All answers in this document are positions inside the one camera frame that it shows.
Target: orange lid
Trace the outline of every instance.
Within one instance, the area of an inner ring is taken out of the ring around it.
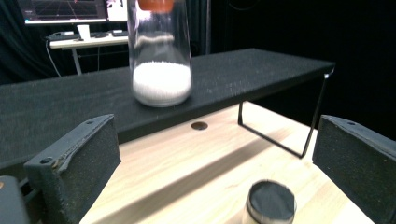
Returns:
[[[138,0],[138,2],[142,10],[166,13],[172,10],[174,0]]]

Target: glass jar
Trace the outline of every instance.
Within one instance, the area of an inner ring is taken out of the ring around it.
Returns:
[[[134,97],[157,107],[185,101],[192,87],[185,1],[129,0],[128,31]]]

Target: white powder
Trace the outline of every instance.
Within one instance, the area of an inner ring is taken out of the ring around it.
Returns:
[[[181,103],[190,94],[190,68],[178,63],[142,63],[134,69],[133,89],[135,97],[146,105]]]

